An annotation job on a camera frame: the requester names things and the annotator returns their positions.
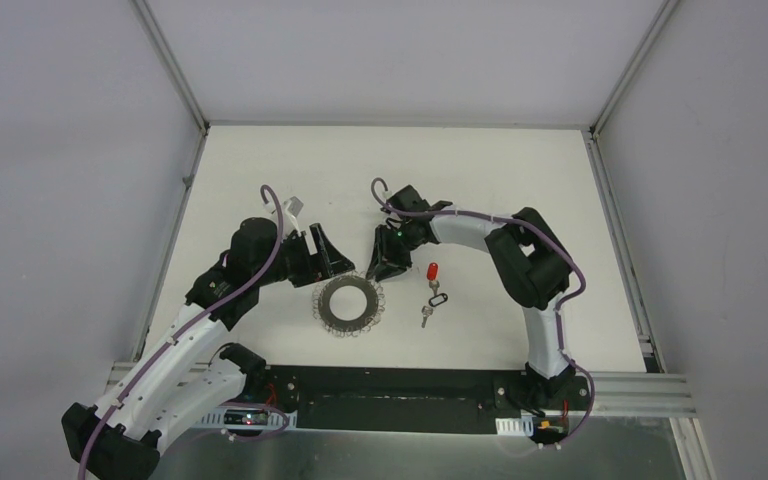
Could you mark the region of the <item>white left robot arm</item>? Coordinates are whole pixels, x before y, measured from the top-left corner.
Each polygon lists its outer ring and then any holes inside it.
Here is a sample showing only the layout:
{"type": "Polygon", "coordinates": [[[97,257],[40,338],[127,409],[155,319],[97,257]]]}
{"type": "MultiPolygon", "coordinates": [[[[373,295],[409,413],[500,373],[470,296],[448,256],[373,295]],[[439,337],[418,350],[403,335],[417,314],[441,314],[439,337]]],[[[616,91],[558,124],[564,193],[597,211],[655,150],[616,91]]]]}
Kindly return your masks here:
{"type": "Polygon", "coordinates": [[[299,288],[354,270],[321,226],[244,220],[229,249],[194,282],[165,336],[93,405],[71,405],[61,423],[78,478],[147,479],[166,449],[227,400],[257,402],[265,360],[223,338],[259,301],[261,288],[299,288]]]}

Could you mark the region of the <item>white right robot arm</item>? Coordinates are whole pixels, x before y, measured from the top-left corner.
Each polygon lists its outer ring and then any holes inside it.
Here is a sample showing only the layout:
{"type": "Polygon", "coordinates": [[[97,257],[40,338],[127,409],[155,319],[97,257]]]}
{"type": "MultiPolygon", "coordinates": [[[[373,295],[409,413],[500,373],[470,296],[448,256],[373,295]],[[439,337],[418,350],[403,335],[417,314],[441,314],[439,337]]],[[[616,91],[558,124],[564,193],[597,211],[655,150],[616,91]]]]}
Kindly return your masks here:
{"type": "Polygon", "coordinates": [[[411,254],[427,244],[452,244],[490,256],[505,292],[522,310],[529,341],[524,379],[506,390],[523,410],[550,410],[567,397],[575,369],[563,354],[556,314],[577,273],[571,256],[542,216],[526,207],[511,216],[430,204],[411,185],[375,192],[386,220],[374,232],[366,276],[383,281],[407,272],[411,254]]]}

